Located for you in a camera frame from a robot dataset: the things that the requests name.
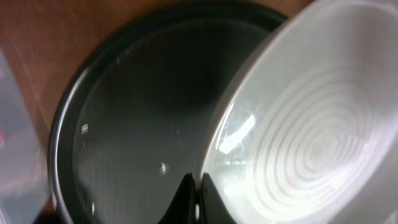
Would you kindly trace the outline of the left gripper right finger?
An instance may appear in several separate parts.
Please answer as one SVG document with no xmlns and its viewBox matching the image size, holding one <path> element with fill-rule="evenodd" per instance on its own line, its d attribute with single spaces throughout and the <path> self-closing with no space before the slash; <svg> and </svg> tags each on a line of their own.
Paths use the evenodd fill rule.
<svg viewBox="0 0 398 224">
<path fill-rule="evenodd" d="M 203 174 L 198 193 L 200 224 L 236 224 L 226 209 L 215 183 L 207 173 Z"/>
</svg>

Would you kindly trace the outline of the round black serving tray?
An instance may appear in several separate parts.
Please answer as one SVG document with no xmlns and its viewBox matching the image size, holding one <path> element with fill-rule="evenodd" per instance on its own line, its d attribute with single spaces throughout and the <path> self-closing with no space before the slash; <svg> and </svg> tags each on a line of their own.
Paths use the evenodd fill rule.
<svg viewBox="0 0 398 224">
<path fill-rule="evenodd" d="M 192 1 L 147 13 L 77 71 L 49 138 L 64 223 L 158 223 L 228 83 L 286 17 L 247 1 Z"/>
</svg>

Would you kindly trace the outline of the light grey plate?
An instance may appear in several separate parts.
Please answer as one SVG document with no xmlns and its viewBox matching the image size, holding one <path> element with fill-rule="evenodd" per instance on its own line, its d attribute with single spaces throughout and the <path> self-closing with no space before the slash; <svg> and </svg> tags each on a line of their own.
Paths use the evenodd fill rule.
<svg viewBox="0 0 398 224">
<path fill-rule="evenodd" d="M 202 172 L 236 223 L 397 222 L 397 1 L 314 1 L 248 57 Z"/>
</svg>

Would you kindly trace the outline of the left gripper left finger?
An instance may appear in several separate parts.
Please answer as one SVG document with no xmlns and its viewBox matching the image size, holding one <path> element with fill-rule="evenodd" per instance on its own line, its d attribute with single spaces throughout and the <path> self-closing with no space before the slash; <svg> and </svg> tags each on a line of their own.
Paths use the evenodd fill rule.
<svg viewBox="0 0 398 224">
<path fill-rule="evenodd" d="M 195 180 L 192 174 L 186 174 L 159 224 L 194 224 L 195 200 Z"/>
</svg>

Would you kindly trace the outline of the clear plastic bin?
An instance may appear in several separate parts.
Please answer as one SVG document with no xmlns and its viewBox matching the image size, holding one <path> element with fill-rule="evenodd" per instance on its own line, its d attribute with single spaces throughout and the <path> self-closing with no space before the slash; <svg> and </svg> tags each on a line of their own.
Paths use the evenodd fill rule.
<svg viewBox="0 0 398 224">
<path fill-rule="evenodd" d="M 1 54 L 1 223 L 33 223 L 48 199 L 44 150 Z"/>
</svg>

